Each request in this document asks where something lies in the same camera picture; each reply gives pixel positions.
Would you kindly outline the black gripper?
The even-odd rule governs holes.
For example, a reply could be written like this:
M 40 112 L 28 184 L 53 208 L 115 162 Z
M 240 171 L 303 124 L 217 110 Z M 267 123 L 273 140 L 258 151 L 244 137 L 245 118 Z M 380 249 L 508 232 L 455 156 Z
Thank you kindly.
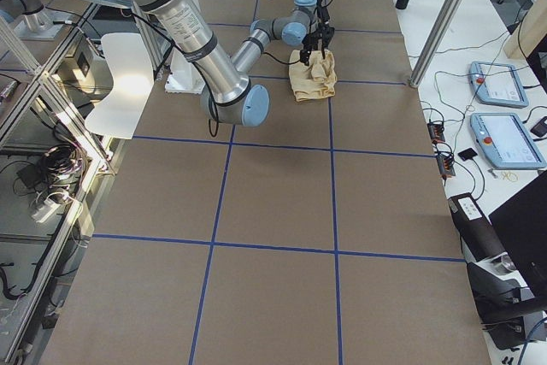
M 320 50 L 320 41 L 322 40 L 322 30 L 316 29 L 308 33 L 303 39 L 303 47 L 299 52 L 299 61 L 303 64 L 309 64 L 309 58 L 313 51 Z
M 327 6 L 320 4 L 317 8 L 316 34 L 322 47 L 327 47 L 334 36 L 334 28 L 330 26 L 330 15 Z

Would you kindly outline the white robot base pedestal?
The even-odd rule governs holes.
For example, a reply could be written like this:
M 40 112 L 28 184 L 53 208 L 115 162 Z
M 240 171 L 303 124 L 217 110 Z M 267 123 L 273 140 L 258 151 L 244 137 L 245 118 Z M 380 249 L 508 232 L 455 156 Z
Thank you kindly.
M 192 0 L 200 10 L 198 0 Z M 190 64 L 177 50 L 173 53 L 169 76 L 166 81 L 167 93 L 186 93 L 199 95 L 205 87 L 204 80 L 196 68 Z

